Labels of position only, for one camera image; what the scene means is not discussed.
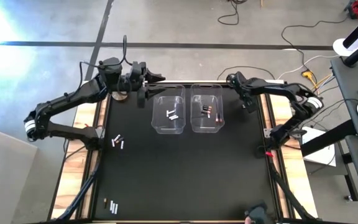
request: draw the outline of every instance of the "black table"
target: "black table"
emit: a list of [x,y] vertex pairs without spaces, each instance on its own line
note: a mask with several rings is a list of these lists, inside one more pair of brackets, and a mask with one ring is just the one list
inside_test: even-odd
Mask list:
[[[275,184],[267,161],[254,157],[263,144],[263,117],[242,110],[235,91],[223,93],[225,125],[216,134],[191,130],[189,88],[185,130],[177,135],[157,134],[150,125],[152,100],[144,109],[135,109],[134,95],[126,103],[113,101],[95,219],[244,220],[244,211],[262,200],[275,218]],[[123,150],[111,146],[118,134],[125,137]],[[119,205],[117,215],[104,207],[105,198]]]
[[345,164],[353,162],[358,174],[358,62],[350,68],[343,64],[341,58],[336,58],[331,60],[331,65],[351,118],[325,134],[303,144],[301,146],[302,154],[307,156],[345,139],[349,145],[350,153],[341,155],[342,161]]

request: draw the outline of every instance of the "plastic bin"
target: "plastic bin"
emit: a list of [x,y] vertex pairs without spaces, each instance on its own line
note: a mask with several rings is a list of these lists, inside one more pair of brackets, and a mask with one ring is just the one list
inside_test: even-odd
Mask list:
[[[194,132],[216,133],[224,126],[222,93],[222,86],[217,84],[194,84],[191,86],[190,123]],[[203,105],[212,107],[209,117],[202,113]]]
[[[185,87],[182,85],[157,85],[166,88],[154,96],[152,126],[159,134],[181,134],[186,125]],[[167,117],[167,111],[173,111]],[[178,118],[170,120],[169,116]]]

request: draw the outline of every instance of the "concrete floor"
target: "concrete floor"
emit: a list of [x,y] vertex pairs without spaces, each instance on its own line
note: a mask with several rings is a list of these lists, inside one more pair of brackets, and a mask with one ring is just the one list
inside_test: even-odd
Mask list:
[[[108,0],[0,0],[0,41],[95,42],[107,3]],[[313,25],[321,19],[340,21],[346,16],[342,11],[346,4],[346,0],[265,0],[261,9],[259,1],[254,0],[239,6],[238,26],[224,26],[216,19],[232,13],[232,8],[223,0],[115,0],[102,38],[103,42],[120,42],[126,34],[129,42],[143,43],[285,45],[280,36],[285,26]],[[331,45],[356,25],[358,21],[347,20],[313,29],[293,28],[286,31],[285,37],[299,45]],[[121,57],[121,52],[101,48],[97,57]],[[73,91],[79,81],[78,62],[89,61],[92,53],[93,47],[0,46],[0,131],[25,139],[22,120],[28,112],[39,102]],[[335,53],[305,51],[305,58],[316,55]],[[266,68],[278,77],[301,65],[300,54],[292,50],[128,49],[127,58],[146,61],[151,71],[162,73],[168,80],[214,80],[223,69],[236,65]],[[316,59],[308,67],[318,80],[330,74],[326,58]],[[269,78],[258,70],[238,70],[246,77]],[[283,79],[310,86],[297,72]],[[336,85],[333,81],[326,88]],[[326,105],[341,99],[338,89],[323,96]],[[53,121],[71,125],[74,114],[73,109]],[[333,128],[347,119],[346,107],[341,106],[321,124]],[[40,151],[13,223],[47,218],[60,172],[63,140],[52,138],[34,144]],[[348,194],[343,177],[311,176],[310,182],[320,218],[358,223],[358,202],[342,199]]]

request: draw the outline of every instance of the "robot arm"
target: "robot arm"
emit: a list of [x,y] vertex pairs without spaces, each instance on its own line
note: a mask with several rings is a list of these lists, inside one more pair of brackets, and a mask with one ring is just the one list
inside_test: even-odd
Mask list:
[[137,91],[138,107],[144,107],[145,99],[164,91],[163,88],[147,88],[144,83],[155,83],[165,78],[153,74],[147,69],[146,63],[133,62],[131,71],[121,75],[122,66],[117,58],[100,61],[98,74],[73,93],[65,93],[52,101],[40,103],[24,120],[24,127],[30,141],[44,139],[47,136],[81,140],[87,149],[94,150],[99,146],[99,137],[92,127],[74,128],[55,124],[50,121],[53,115],[74,108],[83,103],[102,101],[114,91],[119,93]]
[[[257,110],[256,95],[263,93],[285,96],[290,100],[291,107],[295,114],[285,124],[279,124],[270,132],[269,149],[278,149],[290,138],[290,132],[301,124],[304,120],[315,115],[324,105],[321,99],[307,87],[298,83],[276,84],[267,83],[259,78],[246,79],[241,72],[228,75],[226,82],[240,96],[248,112]],[[297,100],[297,96],[304,98],[302,102]]]

